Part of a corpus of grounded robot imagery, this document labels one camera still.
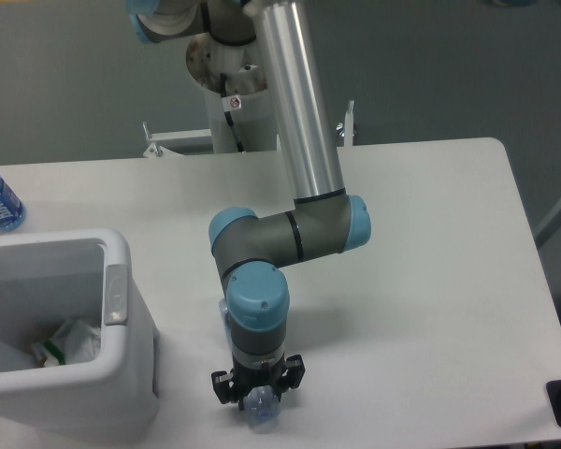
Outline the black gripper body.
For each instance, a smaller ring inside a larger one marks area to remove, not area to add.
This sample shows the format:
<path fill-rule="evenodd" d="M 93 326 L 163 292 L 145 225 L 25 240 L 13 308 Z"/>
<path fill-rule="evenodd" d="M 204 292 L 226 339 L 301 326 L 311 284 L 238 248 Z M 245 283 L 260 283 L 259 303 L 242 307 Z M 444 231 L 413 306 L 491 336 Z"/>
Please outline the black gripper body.
<path fill-rule="evenodd" d="M 277 348 L 265 355 L 250 355 L 238 348 L 232 349 L 233 369 L 231 399 L 232 403 L 242 404 L 255 387 L 268 386 L 272 396 L 281 401 L 281 376 L 286 371 L 285 349 Z"/>

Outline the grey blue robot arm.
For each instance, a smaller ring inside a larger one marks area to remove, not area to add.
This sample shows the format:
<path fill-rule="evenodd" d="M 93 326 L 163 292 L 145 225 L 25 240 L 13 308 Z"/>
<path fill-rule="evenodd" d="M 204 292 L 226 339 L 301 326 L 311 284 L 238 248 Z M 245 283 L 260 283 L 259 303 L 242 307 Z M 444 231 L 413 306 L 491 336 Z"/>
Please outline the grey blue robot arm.
<path fill-rule="evenodd" d="M 232 354 L 211 376 L 218 400 L 272 415 L 306 367 L 285 352 L 290 305 L 285 267 L 365 245 L 367 206 L 346 192 L 326 114 L 309 20 L 301 1 L 129 1 L 137 36 L 189 37 L 186 65 L 205 91 L 216 152 L 280 151 L 294 205 L 259 216 L 218 212 L 210 251 Z"/>

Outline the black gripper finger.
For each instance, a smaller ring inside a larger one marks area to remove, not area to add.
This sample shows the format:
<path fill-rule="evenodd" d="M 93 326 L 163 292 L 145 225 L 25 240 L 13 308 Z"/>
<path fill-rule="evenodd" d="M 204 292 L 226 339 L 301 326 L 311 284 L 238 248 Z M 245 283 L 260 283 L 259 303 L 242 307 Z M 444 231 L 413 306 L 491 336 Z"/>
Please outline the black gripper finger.
<path fill-rule="evenodd" d="M 235 403 L 241 412 L 244 411 L 244 383 L 232 369 L 212 372 L 211 382 L 221 404 Z"/>
<path fill-rule="evenodd" d="M 274 379 L 274 395 L 281 402 L 288 390 L 297 389 L 306 373 L 302 355 L 291 355 L 279 363 L 279 375 Z"/>

